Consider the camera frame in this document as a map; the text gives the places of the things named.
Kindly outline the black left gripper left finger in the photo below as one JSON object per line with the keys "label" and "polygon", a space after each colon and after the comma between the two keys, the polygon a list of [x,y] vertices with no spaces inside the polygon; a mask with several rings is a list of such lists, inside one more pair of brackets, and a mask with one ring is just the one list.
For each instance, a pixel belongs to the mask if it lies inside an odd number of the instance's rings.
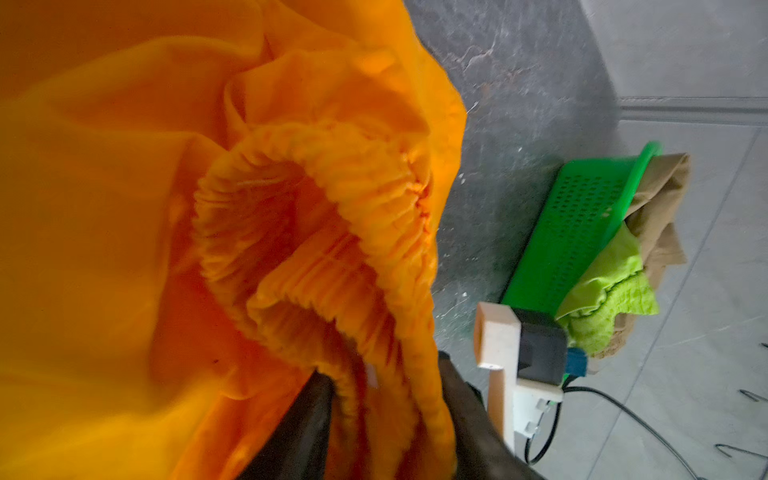
{"label": "black left gripper left finger", "polygon": [[253,479],[322,479],[334,387],[314,372],[261,450],[238,475]]}

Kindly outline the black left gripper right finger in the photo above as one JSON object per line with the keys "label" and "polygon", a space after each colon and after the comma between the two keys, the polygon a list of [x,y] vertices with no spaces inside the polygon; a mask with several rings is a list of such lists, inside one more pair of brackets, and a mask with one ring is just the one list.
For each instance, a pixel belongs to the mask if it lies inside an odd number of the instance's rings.
{"label": "black left gripper right finger", "polygon": [[456,438],[456,479],[543,480],[518,459],[491,424],[483,405],[446,352],[438,353],[443,398]]}

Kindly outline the lime green shorts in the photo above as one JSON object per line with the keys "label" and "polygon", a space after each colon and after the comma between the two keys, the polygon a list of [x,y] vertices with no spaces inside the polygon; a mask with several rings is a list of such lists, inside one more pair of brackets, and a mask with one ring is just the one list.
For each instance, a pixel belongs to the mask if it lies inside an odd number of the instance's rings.
{"label": "lime green shorts", "polygon": [[618,352],[638,316],[659,313],[645,273],[640,244],[621,225],[568,292],[556,313],[571,347],[604,358]]}

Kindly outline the orange shorts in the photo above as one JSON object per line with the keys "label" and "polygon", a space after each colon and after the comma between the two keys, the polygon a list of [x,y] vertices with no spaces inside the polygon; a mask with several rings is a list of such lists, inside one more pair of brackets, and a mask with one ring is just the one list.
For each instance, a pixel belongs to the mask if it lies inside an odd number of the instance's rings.
{"label": "orange shorts", "polygon": [[1,5],[1,475],[233,479],[313,373],[328,479],[450,479],[466,113],[400,1]]}

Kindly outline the khaki brown shorts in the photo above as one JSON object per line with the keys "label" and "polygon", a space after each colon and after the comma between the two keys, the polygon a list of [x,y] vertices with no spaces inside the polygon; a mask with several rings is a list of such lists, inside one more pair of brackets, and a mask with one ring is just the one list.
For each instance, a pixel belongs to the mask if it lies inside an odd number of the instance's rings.
{"label": "khaki brown shorts", "polygon": [[688,153],[653,158],[625,215],[624,226],[637,240],[648,290],[653,293],[658,292],[668,267],[686,263],[675,220],[690,176]]}

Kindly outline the green plastic basket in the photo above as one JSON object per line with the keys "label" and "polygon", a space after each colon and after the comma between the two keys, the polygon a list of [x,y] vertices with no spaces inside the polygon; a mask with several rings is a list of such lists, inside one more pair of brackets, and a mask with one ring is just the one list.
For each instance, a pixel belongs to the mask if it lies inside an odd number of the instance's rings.
{"label": "green plastic basket", "polygon": [[634,156],[578,159],[559,170],[501,303],[554,315],[614,237],[650,161],[647,143]]}

